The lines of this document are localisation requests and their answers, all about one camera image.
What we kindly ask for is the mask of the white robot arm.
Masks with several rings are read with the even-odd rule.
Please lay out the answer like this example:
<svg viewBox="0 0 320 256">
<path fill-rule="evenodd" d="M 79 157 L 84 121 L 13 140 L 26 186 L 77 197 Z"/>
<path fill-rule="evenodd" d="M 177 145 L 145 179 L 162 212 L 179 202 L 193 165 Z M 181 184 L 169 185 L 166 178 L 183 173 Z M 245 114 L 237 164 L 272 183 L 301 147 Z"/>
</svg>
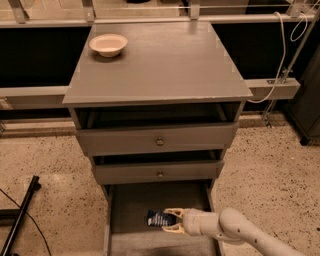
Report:
<svg viewBox="0 0 320 256">
<path fill-rule="evenodd" d="M 227 243 L 245 242 L 263 256 L 305 256 L 265 233 L 233 208 L 225 208 L 220 213 L 194 208 L 169 208 L 159 220 L 166 232 L 210 236 Z"/>
</svg>

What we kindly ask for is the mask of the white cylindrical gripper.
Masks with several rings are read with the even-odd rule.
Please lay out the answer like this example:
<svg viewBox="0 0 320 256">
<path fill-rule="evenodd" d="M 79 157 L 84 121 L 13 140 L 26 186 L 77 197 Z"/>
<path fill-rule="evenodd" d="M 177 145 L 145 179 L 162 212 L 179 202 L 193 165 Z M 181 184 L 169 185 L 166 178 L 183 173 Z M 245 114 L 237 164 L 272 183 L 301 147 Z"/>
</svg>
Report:
<svg viewBox="0 0 320 256">
<path fill-rule="evenodd" d="M 167 208 L 164 213 L 183 219 L 183 225 L 178 223 L 172 226 L 163 226 L 162 230 L 165 232 L 184 234 L 186 231 L 191 236 L 204 235 L 210 237 L 218 237 L 221 233 L 217 213 L 189 208 Z"/>
</svg>

